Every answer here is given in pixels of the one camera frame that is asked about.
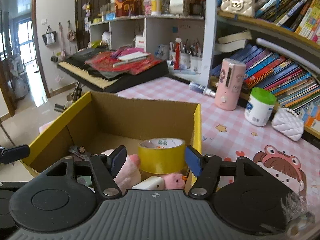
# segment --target pink plush toy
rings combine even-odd
[[[110,155],[114,150],[107,150],[103,152],[105,155]],[[126,192],[127,189],[141,182],[141,174],[139,171],[140,158],[137,154],[127,155],[127,159],[123,164],[118,175],[113,179],[121,190],[122,194]]]
[[[164,189],[184,189],[184,176],[181,173],[161,175],[164,179]]]

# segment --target white charger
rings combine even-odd
[[[164,189],[164,179],[157,176],[151,176],[150,178],[147,178],[146,180],[133,186],[132,189],[151,189],[151,190]]]

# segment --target yellow tape roll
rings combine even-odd
[[[139,144],[140,169],[154,174],[168,174],[181,171],[186,143],[181,139],[155,138]]]

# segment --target green lid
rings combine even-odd
[[[258,101],[270,106],[274,106],[277,101],[277,98],[273,94],[262,88],[254,87],[251,90],[251,95]]]

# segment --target hanging bag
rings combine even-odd
[[[73,42],[76,39],[76,33],[71,29],[70,21],[68,21],[68,35],[67,38],[70,42]]]
[[[66,53],[66,48],[64,46],[64,40],[63,40],[63,36],[62,36],[62,25],[61,23],[59,23],[59,29],[60,29],[60,38],[61,38],[61,60],[65,60],[65,58],[67,57],[67,53]]]
[[[50,28],[50,25],[48,25],[47,31],[42,35],[42,39],[46,46],[54,44],[57,41],[57,32],[53,32]]]
[[[254,17],[254,0],[222,0],[221,11]]]

